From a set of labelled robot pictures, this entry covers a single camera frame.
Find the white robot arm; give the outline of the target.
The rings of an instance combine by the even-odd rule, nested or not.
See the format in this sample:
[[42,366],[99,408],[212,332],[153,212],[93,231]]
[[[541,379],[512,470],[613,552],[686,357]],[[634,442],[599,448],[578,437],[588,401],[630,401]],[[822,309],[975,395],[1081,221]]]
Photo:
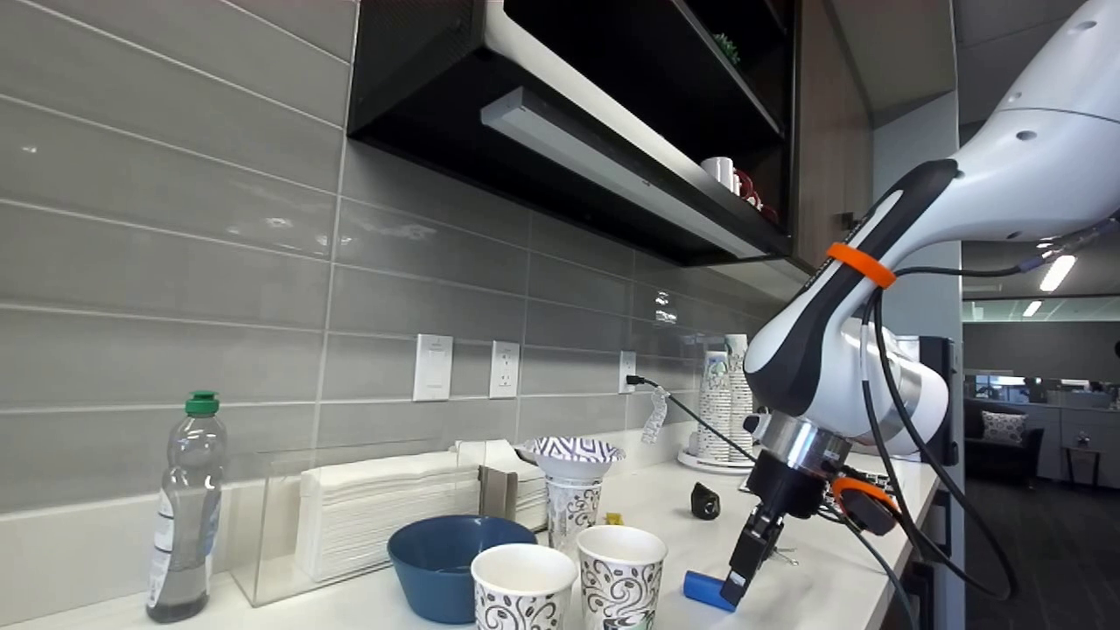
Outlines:
[[877,304],[917,276],[920,248],[1015,240],[1031,266],[1120,212],[1120,0],[1085,0],[1031,55],[987,123],[947,158],[891,183],[865,225],[749,343],[746,380],[776,416],[751,465],[721,597],[739,602],[788,517],[813,517],[854,442],[924,445],[947,386],[889,350]]

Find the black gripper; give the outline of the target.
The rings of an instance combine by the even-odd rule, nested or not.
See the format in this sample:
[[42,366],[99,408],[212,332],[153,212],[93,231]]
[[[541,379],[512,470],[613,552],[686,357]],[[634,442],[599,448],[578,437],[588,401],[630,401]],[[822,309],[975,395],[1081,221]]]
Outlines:
[[822,503],[827,478],[762,452],[749,473],[749,494],[758,499],[758,511],[746,521],[731,552],[731,570],[721,582],[721,597],[731,609],[739,609],[756,570],[772,557],[783,533],[780,517],[813,517]]

